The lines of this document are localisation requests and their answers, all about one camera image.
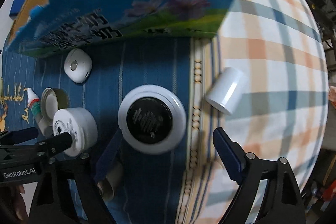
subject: plaid tablecloth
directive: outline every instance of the plaid tablecloth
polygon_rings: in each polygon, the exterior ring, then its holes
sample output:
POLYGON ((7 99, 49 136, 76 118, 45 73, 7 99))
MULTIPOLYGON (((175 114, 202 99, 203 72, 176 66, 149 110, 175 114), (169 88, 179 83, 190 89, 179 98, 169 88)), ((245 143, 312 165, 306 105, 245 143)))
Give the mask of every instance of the plaid tablecloth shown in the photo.
MULTIPOLYGON (((63 71, 65 54, 39 60, 3 52, 6 128, 35 125, 24 88, 41 96, 56 87, 68 93, 71 107, 91 112, 103 141, 118 128, 119 104, 130 90, 160 85, 182 101, 187 133, 162 155, 122 144, 124 181, 107 204, 117 223, 217 223, 237 189, 212 144, 219 126, 262 159, 288 158, 302 188, 320 149, 328 91, 324 51, 306 2, 235 0, 215 39, 189 40, 154 37, 92 47, 92 72, 80 85, 63 71), (236 112, 224 117, 203 98, 227 66, 242 70, 249 83, 236 112)), ((75 183, 70 185, 77 213, 86 218, 75 183)), ((264 188, 261 183, 248 222, 264 188)))
MULTIPOLYGON (((305 0, 235 0, 211 43, 191 47, 187 171, 176 222, 218 223, 237 184, 212 143, 223 127, 246 152, 261 159, 286 157, 302 190, 320 150, 327 118, 328 76, 323 46, 305 0), (225 67, 249 82, 232 116, 203 100, 225 67)), ((262 181, 247 223, 255 220, 262 181)))

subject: small bottle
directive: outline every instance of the small bottle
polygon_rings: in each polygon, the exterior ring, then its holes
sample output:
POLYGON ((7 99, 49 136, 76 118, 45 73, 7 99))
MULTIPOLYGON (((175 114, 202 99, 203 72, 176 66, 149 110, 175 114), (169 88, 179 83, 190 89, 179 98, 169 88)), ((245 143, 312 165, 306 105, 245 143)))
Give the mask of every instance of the small bottle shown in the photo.
POLYGON ((50 137, 53 134, 53 128, 46 123, 46 121, 42 116, 40 98, 34 93, 34 91, 31 88, 27 89, 27 93, 28 93, 28 105, 35 118, 37 126, 39 127, 41 133, 45 137, 50 137))

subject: flower print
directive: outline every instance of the flower print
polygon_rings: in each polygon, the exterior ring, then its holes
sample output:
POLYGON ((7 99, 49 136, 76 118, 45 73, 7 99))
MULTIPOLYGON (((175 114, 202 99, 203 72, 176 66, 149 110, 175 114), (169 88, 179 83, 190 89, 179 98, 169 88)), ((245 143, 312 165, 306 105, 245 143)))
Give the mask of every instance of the flower print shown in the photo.
POLYGON ((209 6, 207 0, 169 0, 167 3, 168 10, 180 20, 199 19, 204 16, 204 8, 209 6))
POLYGON ((155 13, 161 3, 162 0, 150 0, 148 2, 143 0, 134 0, 132 3, 133 8, 126 9, 125 15, 128 17, 139 17, 155 13))

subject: metal bolt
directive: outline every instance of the metal bolt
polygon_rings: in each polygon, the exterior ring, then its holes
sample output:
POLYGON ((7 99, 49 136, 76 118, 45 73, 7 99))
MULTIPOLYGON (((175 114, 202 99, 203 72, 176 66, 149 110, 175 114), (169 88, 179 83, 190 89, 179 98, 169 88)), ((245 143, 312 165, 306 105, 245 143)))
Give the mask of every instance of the metal bolt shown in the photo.
POLYGON ((55 158, 50 158, 50 159, 49 159, 49 164, 53 164, 55 161, 56 161, 55 158))
POLYGON ((280 158, 280 162, 281 162, 282 164, 286 164, 286 163, 288 162, 288 160, 287 160, 286 158, 284 158, 284 157, 281 157, 281 158, 280 158))
POLYGON ((255 154, 253 154, 252 152, 248 152, 248 153, 246 153, 246 156, 247 156, 247 158, 250 159, 250 160, 253 160, 253 159, 255 158, 255 154))
POLYGON ((82 153, 80 157, 82 160, 87 159, 89 157, 89 153, 82 153))

